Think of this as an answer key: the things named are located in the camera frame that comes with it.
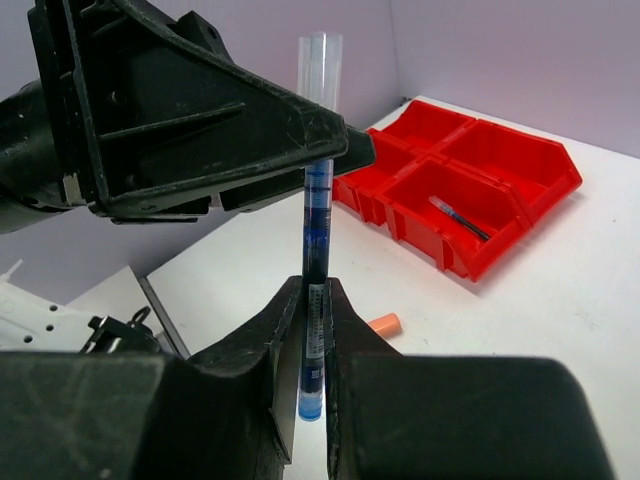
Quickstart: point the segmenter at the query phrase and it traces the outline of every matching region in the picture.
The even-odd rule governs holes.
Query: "red container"
[[[438,210],[435,195],[490,235],[476,234]],[[430,257],[438,269],[475,281],[531,227],[507,185],[483,178],[436,157],[428,158],[379,199],[386,205],[389,230]]]
[[[438,150],[475,172],[512,185],[532,222],[582,184],[561,143],[483,120]]]
[[[473,281],[582,184],[562,144],[418,101],[371,134],[376,163],[337,179],[334,199]],[[432,195],[489,240],[438,210]]]

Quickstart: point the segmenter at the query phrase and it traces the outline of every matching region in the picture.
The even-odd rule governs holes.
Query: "orange object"
[[[371,320],[368,325],[382,338],[391,338],[402,333],[402,324],[395,313]]]

